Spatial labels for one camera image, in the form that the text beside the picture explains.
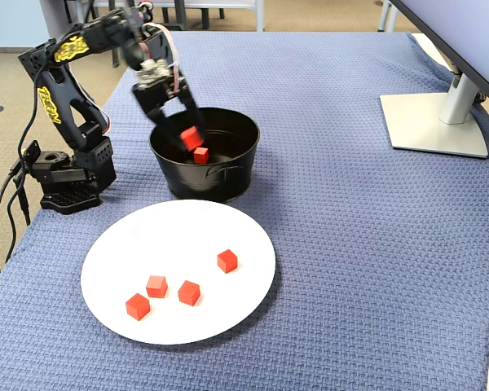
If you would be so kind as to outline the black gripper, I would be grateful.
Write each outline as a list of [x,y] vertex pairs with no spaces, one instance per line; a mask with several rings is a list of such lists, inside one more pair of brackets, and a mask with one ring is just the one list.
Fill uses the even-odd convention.
[[[152,150],[161,155],[165,151],[184,155],[183,142],[205,141],[205,120],[188,88],[186,79],[178,79],[178,90],[174,92],[174,79],[164,77],[149,84],[142,82],[132,86],[132,93],[144,114],[155,127],[151,133]],[[184,110],[172,115],[172,121],[161,110],[164,105],[177,98]]]

